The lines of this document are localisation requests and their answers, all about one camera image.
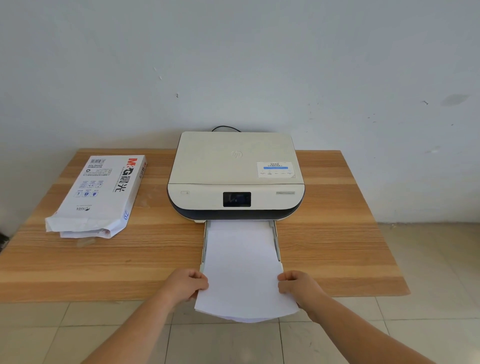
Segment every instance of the left hand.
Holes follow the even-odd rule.
[[[197,296],[208,288],[208,279],[196,269],[175,269],[158,291],[172,306]]]

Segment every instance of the printer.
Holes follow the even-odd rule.
[[[195,222],[275,221],[300,206],[305,185],[288,134],[184,132],[167,191]]]

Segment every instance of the hp logo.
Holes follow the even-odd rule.
[[[243,157],[243,153],[240,152],[239,150],[234,150],[233,152],[231,152],[231,155],[234,158],[242,158]]]

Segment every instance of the table top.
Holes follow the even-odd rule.
[[[178,267],[198,268],[204,225],[167,197],[170,149],[80,149],[0,254],[0,302],[145,299]],[[92,155],[145,154],[148,165],[127,227],[111,239],[45,232]],[[285,270],[302,270],[332,296],[404,295],[409,290],[340,151],[299,150],[305,197],[277,222]]]

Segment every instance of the printer display screen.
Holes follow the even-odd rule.
[[[223,192],[223,207],[251,207],[251,192]]]

